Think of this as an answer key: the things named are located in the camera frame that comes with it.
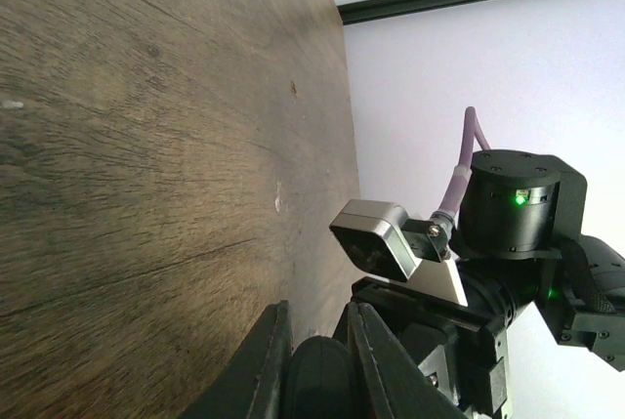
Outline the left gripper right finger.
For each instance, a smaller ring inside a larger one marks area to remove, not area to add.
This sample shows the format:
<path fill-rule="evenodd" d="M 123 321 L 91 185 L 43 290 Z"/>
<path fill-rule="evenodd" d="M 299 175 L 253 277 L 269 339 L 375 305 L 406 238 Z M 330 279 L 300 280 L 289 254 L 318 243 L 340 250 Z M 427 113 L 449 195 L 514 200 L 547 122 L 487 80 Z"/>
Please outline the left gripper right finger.
<path fill-rule="evenodd" d="M 369 304 L 346 305 L 348 349 L 366 418 L 462 418 Z"/>

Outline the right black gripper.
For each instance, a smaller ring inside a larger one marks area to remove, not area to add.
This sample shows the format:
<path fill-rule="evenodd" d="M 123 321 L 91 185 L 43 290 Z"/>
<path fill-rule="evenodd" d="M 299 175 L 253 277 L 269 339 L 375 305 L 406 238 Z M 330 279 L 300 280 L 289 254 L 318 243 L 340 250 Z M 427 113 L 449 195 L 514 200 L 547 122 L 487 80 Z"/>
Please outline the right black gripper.
<path fill-rule="evenodd" d="M 465 278 L 466 307 L 373 277 L 351 300 L 375 309 L 433 386 L 468 418 L 511 418 L 507 328 L 513 298 L 495 280 Z"/>

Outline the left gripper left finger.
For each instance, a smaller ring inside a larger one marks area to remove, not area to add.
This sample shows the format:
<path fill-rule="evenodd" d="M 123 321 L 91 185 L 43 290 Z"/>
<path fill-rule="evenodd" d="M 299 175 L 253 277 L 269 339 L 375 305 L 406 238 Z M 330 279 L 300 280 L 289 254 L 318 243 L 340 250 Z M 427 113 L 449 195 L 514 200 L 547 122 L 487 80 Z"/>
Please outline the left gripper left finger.
<path fill-rule="evenodd" d="M 268 305 L 227 367 L 183 418 L 278 418 L 292 356 L 290 306 Z"/>

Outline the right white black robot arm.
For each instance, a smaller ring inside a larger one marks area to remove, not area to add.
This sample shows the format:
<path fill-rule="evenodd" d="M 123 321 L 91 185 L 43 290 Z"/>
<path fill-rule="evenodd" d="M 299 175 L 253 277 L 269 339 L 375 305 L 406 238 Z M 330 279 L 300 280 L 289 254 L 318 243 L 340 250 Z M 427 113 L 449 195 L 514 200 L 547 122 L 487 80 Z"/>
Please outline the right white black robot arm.
<path fill-rule="evenodd" d="M 555 341 L 624 368 L 624 260 L 581 231 L 587 182 L 553 155 L 477 151 L 459 215 L 348 202 L 330 230 L 363 272 L 335 331 L 371 418 L 509 418 L 507 331 L 529 305 Z"/>

